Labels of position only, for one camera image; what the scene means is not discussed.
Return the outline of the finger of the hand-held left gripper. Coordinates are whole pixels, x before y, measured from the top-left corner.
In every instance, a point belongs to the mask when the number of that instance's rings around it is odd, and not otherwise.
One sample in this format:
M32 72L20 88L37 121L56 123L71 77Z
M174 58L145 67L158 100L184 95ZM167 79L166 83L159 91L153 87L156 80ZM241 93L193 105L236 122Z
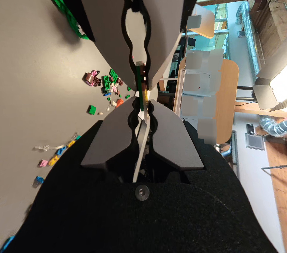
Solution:
M179 42L184 0L143 0L150 18L148 88L152 90L163 76Z
M130 0L81 0L95 46L120 78L137 91L132 43L126 32L125 17Z

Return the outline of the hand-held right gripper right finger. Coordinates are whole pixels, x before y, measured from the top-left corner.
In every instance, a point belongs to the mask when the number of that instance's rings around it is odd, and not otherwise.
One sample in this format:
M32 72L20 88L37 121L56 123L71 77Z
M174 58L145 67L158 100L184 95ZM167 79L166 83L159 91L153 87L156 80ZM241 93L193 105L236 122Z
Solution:
M203 162L183 123L173 111L154 99L149 101L149 115L155 119L152 150L160 159L181 171L202 170Z

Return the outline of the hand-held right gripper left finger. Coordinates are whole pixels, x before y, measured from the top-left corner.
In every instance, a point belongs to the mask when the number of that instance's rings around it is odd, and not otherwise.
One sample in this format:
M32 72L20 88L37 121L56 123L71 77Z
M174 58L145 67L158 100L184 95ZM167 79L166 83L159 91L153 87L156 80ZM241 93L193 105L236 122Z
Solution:
M135 101L138 101L138 97L129 98L105 117L81 166L106 167L111 158L131 144L134 130L128 124L128 117L134 110Z

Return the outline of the green brown lego assembly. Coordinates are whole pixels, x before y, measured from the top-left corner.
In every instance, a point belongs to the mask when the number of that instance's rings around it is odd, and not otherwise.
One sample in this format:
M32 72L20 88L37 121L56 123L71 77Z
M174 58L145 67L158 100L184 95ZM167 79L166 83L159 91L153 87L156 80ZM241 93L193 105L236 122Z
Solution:
M135 64L137 73L137 87L139 92L139 104L141 111L148 112L148 81L146 66L142 61Z

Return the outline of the open lego instruction booklet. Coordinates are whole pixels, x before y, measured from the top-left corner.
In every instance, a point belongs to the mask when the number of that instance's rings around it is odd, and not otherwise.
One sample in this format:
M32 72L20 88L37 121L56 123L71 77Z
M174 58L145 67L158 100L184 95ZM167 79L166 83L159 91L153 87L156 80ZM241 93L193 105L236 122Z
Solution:
M221 83L224 49L191 50L186 55L181 115L214 118Z

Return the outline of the pile of green brown lego pieces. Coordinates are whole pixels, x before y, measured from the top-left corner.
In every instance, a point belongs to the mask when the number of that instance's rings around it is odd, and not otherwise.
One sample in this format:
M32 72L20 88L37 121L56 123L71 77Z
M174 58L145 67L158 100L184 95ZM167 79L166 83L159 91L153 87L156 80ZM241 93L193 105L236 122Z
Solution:
M131 97L131 88L127 86L127 93L123 94L124 82L119 75L110 69L106 75L101 75L99 70L84 73L82 81L91 88L99 88L100 93L107 101L106 112L116 108L117 99L122 98L124 102Z

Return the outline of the light wooden board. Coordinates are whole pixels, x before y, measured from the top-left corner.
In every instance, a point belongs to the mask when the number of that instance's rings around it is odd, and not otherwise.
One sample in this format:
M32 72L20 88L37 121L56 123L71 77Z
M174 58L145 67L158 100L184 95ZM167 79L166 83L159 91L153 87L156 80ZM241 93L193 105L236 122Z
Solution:
M214 37L214 23L214 13L198 4L195 4L192 15L188 18L187 29L211 39Z

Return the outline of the black light stand pole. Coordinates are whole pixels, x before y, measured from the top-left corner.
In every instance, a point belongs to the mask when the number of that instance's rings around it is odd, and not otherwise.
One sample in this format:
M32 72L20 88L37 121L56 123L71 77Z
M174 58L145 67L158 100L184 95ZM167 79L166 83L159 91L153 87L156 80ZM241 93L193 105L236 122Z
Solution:
M236 101L250 101L253 103L257 103L257 99L255 96L255 92L253 90L253 87L251 86L237 86L237 90L245 90L245 91L250 91L251 92L251 97L236 97Z

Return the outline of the studio light with barn doors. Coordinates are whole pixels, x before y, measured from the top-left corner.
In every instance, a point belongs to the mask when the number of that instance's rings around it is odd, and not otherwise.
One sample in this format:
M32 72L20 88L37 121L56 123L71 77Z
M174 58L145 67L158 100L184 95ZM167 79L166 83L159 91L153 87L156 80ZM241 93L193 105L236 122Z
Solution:
M265 64L256 75L253 91L259 108L271 111L287 108L287 60L286 55Z

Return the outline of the grey wall box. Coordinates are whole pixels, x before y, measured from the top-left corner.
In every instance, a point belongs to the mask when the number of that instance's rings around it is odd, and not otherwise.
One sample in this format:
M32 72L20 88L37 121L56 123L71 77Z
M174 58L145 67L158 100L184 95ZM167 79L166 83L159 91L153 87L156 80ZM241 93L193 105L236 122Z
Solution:
M263 137L255 134L254 126L251 123L246 124L245 143L247 148L265 150Z

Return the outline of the silver ventilation duct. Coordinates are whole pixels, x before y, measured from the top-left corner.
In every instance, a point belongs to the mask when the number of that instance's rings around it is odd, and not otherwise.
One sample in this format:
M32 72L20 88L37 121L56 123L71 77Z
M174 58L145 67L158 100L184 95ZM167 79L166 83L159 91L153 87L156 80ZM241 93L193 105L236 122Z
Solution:
M253 26L253 22L250 16L250 8L248 1L243 2L237 12L236 12L236 24L243 25L247 50L249 55L249 65L251 69L251 75L253 79L253 83L258 79L257 74L260 72L260 55L258 43L256 41L256 32Z

